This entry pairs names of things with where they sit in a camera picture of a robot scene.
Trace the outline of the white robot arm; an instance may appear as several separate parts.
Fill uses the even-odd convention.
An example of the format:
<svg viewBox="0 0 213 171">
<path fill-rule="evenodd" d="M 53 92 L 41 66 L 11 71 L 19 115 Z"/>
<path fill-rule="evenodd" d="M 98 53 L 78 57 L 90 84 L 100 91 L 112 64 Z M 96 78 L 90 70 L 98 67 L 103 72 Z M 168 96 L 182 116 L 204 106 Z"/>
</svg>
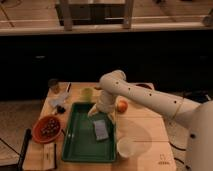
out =
<svg viewBox="0 0 213 171">
<path fill-rule="evenodd" d="M 189 131 L 185 170 L 213 171 L 213 100 L 204 103 L 128 83 L 122 70 L 99 79 L 100 96 L 88 112 L 110 116 L 118 96 L 126 97 L 150 110 L 171 118 Z"/>
</svg>

